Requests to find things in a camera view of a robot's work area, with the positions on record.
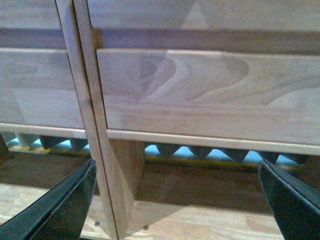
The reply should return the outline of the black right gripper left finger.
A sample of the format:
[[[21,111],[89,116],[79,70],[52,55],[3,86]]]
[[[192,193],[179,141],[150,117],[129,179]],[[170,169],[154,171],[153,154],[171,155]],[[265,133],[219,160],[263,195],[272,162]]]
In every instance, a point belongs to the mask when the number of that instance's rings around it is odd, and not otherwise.
[[[78,240],[96,186],[90,159],[30,206],[0,226],[2,240]]]

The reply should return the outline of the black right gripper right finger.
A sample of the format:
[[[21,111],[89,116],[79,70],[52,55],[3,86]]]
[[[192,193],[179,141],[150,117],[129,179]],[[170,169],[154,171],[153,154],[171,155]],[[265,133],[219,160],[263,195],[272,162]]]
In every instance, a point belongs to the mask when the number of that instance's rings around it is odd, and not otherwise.
[[[320,238],[320,193],[264,159],[258,170],[266,201],[285,240]]]

